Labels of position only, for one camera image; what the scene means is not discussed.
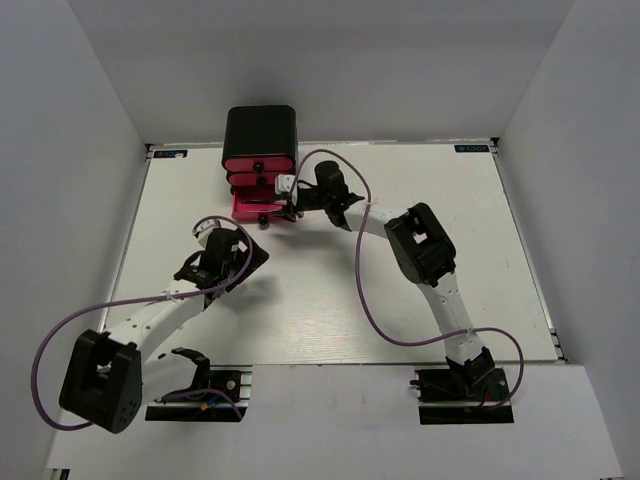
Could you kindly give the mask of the black drawer cabinet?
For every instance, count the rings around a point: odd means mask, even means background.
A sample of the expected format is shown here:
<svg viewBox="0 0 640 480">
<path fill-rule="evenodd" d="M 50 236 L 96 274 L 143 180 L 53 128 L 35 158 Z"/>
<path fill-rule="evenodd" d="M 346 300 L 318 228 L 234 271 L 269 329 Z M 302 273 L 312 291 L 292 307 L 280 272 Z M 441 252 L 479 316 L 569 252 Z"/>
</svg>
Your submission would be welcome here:
<svg viewBox="0 0 640 480">
<path fill-rule="evenodd" d="M 289 105 L 236 106 L 227 114 L 222 158 L 298 156 L 296 111 Z"/>
</svg>

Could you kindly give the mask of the pink drawer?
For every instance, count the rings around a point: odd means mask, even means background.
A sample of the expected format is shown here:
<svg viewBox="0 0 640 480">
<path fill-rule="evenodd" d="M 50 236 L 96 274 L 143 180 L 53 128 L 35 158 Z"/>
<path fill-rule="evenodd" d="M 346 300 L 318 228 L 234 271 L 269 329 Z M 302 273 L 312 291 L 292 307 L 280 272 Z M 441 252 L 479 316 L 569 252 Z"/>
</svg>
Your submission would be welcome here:
<svg viewBox="0 0 640 480">
<path fill-rule="evenodd" d="M 291 204 L 274 205 L 269 199 L 277 195 L 273 186 L 232 188 L 231 216 L 238 222 L 267 225 L 276 220 L 283 220 L 279 213 L 292 211 Z"/>
<path fill-rule="evenodd" d="M 291 172 L 295 161 L 286 156 L 230 157 L 221 162 L 227 172 Z"/>
<path fill-rule="evenodd" d="M 279 172 L 228 172 L 226 179 L 233 187 L 265 187 L 274 185 Z"/>
</svg>

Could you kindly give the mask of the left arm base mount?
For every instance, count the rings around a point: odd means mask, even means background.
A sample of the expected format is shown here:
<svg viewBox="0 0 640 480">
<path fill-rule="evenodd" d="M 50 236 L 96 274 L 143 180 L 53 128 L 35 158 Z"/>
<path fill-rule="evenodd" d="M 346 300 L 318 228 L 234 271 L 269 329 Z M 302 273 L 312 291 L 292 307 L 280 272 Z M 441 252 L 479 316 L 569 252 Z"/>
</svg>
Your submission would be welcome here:
<svg viewBox="0 0 640 480">
<path fill-rule="evenodd" d="M 239 423 L 246 413 L 252 387 L 251 366 L 214 366 L 189 387 L 170 390 L 147 405 L 147 422 Z"/>
</svg>

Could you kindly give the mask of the pink bottom drawer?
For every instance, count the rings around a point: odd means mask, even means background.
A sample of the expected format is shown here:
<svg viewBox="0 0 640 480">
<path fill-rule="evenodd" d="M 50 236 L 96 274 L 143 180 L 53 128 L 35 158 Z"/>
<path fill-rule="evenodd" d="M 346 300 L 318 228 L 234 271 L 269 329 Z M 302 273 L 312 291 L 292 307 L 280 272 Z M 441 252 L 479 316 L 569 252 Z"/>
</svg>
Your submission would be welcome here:
<svg viewBox="0 0 640 480">
<path fill-rule="evenodd" d="M 279 213 L 292 211 L 291 204 L 274 205 L 269 199 L 277 195 L 273 186 L 232 188 L 231 216 L 238 222 L 267 225 L 276 220 L 283 220 Z"/>
</svg>

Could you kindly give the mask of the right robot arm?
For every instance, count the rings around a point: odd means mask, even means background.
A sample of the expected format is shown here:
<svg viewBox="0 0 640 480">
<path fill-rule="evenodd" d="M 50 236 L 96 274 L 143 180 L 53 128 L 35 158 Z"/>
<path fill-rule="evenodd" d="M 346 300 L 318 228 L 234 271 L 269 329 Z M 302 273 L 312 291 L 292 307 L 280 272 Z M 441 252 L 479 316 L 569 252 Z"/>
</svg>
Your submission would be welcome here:
<svg viewBox="0 0 640 480">
<path fill-rule="evenodd" d="M 431 208 L 418 203 L 403 213 L 379 209 L 369 195 L 349 190 L 338 163 L 323 161 L 314 169 L 316 183 L 298 187 L 295 175 L 280 174 L 275 193 L 284 204 L 277 215 L 294 221 L 307 211 L 323 211 L 332 225 L 357 234 L 355 279 L 360 302 L 370 325 L 386 342 L 405 348 L 444 343 L 453 390 L 472 399 L 484 391 L 495 368 L 489 349 L 474 331 L 456 278 L 456 249 Z M 400 341 L 383 332 L 366 304 L 361 279 L 361 246 L 366 234 L 388 241 L 404 277 L 416 285 L 439 328 L 438 337 Z"/>
</svg>

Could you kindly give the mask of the pink top drawer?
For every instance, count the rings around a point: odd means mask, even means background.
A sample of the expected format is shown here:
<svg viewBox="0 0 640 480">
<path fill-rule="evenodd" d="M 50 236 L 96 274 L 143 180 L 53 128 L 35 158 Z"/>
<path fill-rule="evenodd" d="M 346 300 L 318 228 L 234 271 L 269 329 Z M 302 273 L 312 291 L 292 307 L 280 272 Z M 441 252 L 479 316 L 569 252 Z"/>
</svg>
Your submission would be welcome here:
<svg viewBox="0 0 640 480">
<path fill-rule="evenodd" d="M 221 162 L 227 172 L 291 172 L 295 161 L 286 156 L 230 157 Z"/>
</svg>

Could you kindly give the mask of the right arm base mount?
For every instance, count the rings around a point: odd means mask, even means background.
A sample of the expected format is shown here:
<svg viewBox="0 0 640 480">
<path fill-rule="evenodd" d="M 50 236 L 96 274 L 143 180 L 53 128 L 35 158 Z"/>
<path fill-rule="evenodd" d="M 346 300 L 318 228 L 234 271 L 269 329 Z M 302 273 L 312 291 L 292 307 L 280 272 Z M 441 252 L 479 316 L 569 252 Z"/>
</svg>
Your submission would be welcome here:
<svg viewBox="0 0 640 480">
<path fill-rule="evenodd" d="M 415 371 L 409 382 L 417 392 L 421 425 L 512 424 L 514 415 L 505 372 L 496 368 L 471 393 L 456 385 L 448 369 Z"/>
</svg>

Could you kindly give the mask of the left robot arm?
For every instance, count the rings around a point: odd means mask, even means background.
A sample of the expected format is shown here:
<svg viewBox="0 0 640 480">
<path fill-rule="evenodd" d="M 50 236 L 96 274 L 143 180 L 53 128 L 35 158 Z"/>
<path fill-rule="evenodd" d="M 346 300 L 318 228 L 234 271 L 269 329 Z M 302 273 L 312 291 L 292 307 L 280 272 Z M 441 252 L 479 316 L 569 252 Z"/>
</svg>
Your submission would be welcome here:
<svg viewBox="0 0 640 480">
<path fill-rule="evenodd" d="M 157 300 L 103 332 L 76 340 L 59 405 L 111 433 L 127 428 L 144 405 L 228 395 L 211 380 L 211 362 L 197 350 L 165 341 L 208 310 L 270 256 L 239 228 L 213 228 Z"/>
</svg>

